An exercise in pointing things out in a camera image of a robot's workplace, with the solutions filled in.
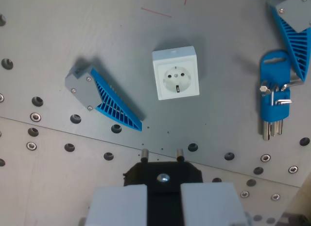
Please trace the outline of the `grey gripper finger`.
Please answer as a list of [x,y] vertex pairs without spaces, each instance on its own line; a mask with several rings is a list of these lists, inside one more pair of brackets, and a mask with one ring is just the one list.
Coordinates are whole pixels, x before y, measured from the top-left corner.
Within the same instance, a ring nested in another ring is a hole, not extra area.
[[232,183],[185,183],[181,185],[181,200],[186,226],[248,225]]
[[94,192],[86,226],[146,226],[147,186],[97,188]]

